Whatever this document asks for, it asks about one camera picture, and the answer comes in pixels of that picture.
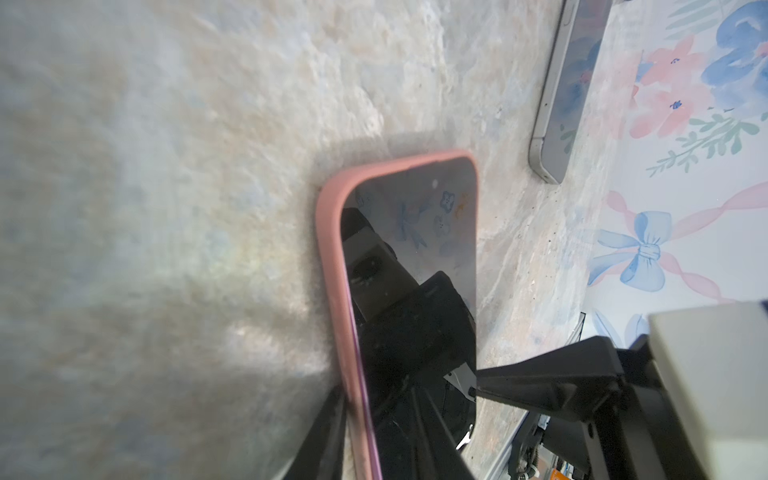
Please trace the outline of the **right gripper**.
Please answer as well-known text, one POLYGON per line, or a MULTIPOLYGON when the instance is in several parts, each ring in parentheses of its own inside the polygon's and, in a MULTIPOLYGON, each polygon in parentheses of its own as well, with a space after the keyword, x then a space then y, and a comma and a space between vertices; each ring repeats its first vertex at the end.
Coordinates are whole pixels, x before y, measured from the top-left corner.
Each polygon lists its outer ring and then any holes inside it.
POLYGON ((649 339, 591 337, 526 361, 479 370, 484 399, 577 423, 595 479, 704 479, 649 339))

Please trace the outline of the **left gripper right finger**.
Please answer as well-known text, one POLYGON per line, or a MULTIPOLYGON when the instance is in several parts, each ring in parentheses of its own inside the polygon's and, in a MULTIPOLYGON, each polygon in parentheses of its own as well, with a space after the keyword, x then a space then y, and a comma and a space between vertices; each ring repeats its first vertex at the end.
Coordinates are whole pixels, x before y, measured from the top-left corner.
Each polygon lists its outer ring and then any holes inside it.
POLYGON ((434 402, 421 386, 410 390, 411 478, 472 480, 434 402))

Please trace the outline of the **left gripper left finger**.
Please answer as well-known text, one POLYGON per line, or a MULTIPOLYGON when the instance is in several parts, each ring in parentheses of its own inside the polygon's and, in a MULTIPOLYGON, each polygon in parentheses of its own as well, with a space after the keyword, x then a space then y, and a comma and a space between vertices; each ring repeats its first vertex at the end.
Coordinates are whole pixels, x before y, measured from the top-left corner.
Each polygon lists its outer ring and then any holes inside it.
POLYGON ((347 400, 334 387, 316 416, 284 480, 340 480, 343 471, 347 400))

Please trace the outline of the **pink phone case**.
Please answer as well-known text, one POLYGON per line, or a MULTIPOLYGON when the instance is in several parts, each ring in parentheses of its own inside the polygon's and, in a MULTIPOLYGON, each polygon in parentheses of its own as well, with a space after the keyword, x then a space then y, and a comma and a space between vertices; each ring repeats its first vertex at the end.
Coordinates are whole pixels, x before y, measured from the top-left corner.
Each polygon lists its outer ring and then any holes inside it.
POLYGON ((333 322, 341 382, 347 400, 355 472, 361 479, 378 478, 374 475, 371 460, 372 443, 366 431, 362 369, 357 352, 355 323, 347 296, 348 285, 340 236, 341 210, 351 190, 365 179, 407 166, 454 157, 470 158, 477 171, 475 159, 463 150, 411 156, 344 170, 328 181, 318 197, 315 212, 318 250, 333 322))

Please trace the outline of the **purple-edged black phone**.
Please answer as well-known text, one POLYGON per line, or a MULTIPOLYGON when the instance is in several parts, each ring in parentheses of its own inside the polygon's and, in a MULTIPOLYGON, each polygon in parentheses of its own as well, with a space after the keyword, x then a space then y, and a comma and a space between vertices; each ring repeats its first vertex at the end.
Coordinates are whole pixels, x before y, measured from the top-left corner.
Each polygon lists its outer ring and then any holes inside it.
POLYGON ((341 210, 347 296, 378 479, 418 474, 422 412, 460 452, 476 422, 474 162, 454 157, 359 182, 341 210))

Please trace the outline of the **grey-edged black phone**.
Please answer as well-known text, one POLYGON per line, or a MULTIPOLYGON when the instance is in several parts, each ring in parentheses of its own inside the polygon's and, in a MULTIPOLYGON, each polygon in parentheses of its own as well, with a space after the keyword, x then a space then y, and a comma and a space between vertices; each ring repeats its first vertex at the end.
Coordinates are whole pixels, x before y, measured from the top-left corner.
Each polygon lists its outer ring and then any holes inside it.
POLYGON ((612 3, 566 0, 529 146, 529 166, 561 184, 570 164, 612 3))

